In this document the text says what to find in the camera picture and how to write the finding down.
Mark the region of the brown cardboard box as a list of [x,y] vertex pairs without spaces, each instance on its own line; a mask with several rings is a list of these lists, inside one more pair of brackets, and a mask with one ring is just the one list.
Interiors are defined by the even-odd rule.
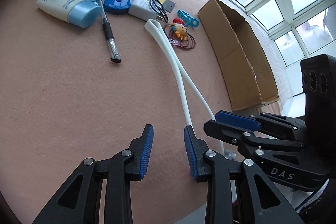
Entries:
[[232,111],[278,101],[266,54],[244,17],[219,0],[209,0],[198,18],[217,57]]

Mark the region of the cartoon doll keychain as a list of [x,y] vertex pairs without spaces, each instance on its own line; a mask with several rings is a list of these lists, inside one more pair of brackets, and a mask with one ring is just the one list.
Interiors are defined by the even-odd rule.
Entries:
[[179,18],[173,19],[173,24],[169,30],[170,40],[177,46],[186,48],[188,46],[188,31],[183,20]]

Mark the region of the teal plastic clothespin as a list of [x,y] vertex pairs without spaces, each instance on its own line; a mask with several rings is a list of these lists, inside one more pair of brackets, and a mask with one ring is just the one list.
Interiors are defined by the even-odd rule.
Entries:
[[178,10],[177,16],[181,19],[185,26],[197,28],[199,26],[199,20],[195,17],[192,17],[188,12],[184,10]]

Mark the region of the white sunscreen bottle blue cap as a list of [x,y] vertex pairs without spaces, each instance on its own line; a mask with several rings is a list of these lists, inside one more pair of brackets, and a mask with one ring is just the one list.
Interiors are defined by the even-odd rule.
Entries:
[[101,13],[101,7],[88,0],[37,0],[36,4],[47,14],[80,28],[91,26]]

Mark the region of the white AC power adapter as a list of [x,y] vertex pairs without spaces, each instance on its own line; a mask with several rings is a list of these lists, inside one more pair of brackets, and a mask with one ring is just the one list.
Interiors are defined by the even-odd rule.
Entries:
[[159,14],[151,8],[148,0],[134,0],[128,14],[144,21],[159,19]]

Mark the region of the blue round tape measure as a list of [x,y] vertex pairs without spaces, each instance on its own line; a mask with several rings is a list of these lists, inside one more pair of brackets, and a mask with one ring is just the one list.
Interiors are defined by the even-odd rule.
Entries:
[[106,12],[114,15],[127,14],[132,0],[104,0],[103,5]]

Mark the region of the black gel pen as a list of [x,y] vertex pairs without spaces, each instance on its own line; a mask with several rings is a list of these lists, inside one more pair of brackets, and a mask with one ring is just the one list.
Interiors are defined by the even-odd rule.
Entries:
[[102,18],[102,29],[106,38],[106,42],[108,44],[108,48],[110,51],[110,60],[113,63],[120,63],[121,62],[121,56],[118,53],[116,43],[114,41],[114,36],[112,32],[112,28],[110,26],[108,17],[106,16],[104,5],[102,0],[96,0],[97,4],[101,7],[101,18]]

